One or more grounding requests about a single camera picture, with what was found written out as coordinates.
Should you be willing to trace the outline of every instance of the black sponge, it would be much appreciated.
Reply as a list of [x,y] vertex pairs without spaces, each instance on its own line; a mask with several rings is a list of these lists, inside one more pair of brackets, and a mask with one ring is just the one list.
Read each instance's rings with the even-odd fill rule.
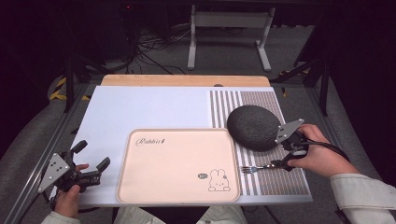
[[237,107],[227,118],[231,137],[242,147],[267,151],[276,146],[279,119],[269,110],[257,105]]

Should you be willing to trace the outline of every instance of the hand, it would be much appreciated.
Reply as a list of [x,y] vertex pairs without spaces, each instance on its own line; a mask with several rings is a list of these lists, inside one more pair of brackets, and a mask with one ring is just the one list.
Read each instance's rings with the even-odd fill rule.
[[[299,131],[316,142],[329,143],[316,125],[303,124]],[[288,161],[289,166],[304,168],[319,175],[330,177],[339,174],[358,174],[359,171],[344,157],[326,147],[310,145],[307,155],[298,160]]]
[[[77,171],[88,168],[88,164],[81,164],[76,166]],[[69,191],[58,191],[58,198],[56,199],[55,212],[64,216],[77,218],[78,216],[78,196],[79,185],[73,186]]]

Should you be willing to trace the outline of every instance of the fork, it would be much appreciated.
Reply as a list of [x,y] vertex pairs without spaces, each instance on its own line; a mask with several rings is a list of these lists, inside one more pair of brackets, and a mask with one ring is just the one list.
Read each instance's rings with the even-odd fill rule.
[[278,167],[276,167],[273,164],[268,164],[265,166],[241,166],[241,171],[242,173],[245,174],[253,174],[259,170],[266,170],[266,169],[278,169]]

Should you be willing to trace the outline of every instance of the sleeve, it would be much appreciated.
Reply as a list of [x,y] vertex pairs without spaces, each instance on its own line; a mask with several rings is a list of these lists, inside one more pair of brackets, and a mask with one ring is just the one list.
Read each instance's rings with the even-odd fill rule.
[[56,212],[51,212],[44,218],[41,224],[80,224],[78,219],[64,217]]
[[366,175],[342,174],[330,178],[335,200],[351,223],[396,223],[396,188]]

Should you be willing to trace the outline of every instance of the person's arm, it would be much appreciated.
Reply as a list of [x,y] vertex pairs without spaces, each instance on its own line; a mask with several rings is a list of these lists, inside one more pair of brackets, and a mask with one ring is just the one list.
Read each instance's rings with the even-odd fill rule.
[[[299,131],[309,139],[329,143],[316,125],[302,125]],[[389,209],[396,209],[396,189],[361,175],[349,161],[326,147],[311,145],[306,157],[290,160],[288,165],[329,177],[335,200],[350,222],[395,223]]]
[[[88,166],[88,164],[81,164],[76,166],[76,170],[81,171],[87,169]],[[79,185],[73,186],[67,192],[59,190],[55,210],[47,215],[41,224],[79,224],[77,219],[79,190]]]

